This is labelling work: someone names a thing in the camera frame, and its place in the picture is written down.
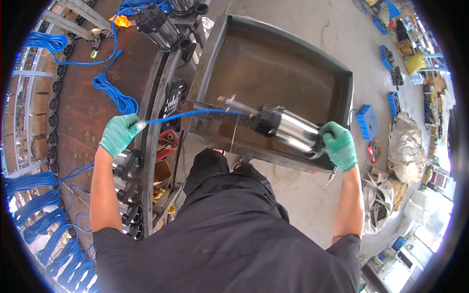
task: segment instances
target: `sneaker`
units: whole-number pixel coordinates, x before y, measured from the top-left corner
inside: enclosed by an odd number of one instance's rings
[[[243,164],[251,164],[252,158],[247,157],[247,156],[241,156],[239,160],[233,165],[233,170],[236,170],[237,166],[243,165]]]

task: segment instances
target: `orange cloth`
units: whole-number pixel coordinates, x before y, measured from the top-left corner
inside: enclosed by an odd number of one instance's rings
[[[113,21],[113,18],[115,16],[116,15],[113,15],[113,17],[109,18],[109,21]],[[117,16],[116,19],[114,19],[114,23],[117,26],[123,26],[123,27],[126,27],[126,28],[128,28],[130,26],[130,20],[128,20],[127,17],[124,16],[124,15]]]

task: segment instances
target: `person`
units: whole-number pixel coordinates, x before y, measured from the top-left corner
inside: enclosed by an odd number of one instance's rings
[[[213,149],[195,157],[172,222],[141,241],[123,234],[112,160],[145,127],[137,121],[134,114],[112,118],[95,155],[90,215],[101,293],[358,292],[363,195],[348,130],[335,122],[321,130],[343,171],[331,246],[323,250],[289,224],[248,159],[230,173]]]

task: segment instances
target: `forearm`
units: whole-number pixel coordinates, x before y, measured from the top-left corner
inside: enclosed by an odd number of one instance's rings
[[[107,227],[122,231],[119,202],[114,189],[112,163],[111,155],[99,146],[94,157],[93,178],[91,180],[90,220],[93,232]]]
[[[339,206],[334,221],[332,244],[348,234],[362,237],[364,225],[364,202],[358,164],[343,175]]]

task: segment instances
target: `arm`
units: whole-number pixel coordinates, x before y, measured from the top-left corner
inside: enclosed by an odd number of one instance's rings
[[[113,157],[102,146],[99,146],[94,156],[94,171],[91,181],[90,218],[93,232],[106,227],[122,231],[112,165]]]
[[[358,164],[355,164],[344,173],[331,245],[348,234],[358,234],[361,238],[364,218],[362,183]]]
[[[344,172],[332,244],[348,234],[357,234],[361,238],[364,202],[352,135],[335,122],[326,123],[321,128],[321,134],[330,160]]]
[[[104,129],[94,156],[94,171],[91,180],[90,220],[91,230],[116,228],[122,232],[119,202],[114,189],[113,158],[122,152],[132,139],[146,127],[136,123],[135,114],[113,117]]]

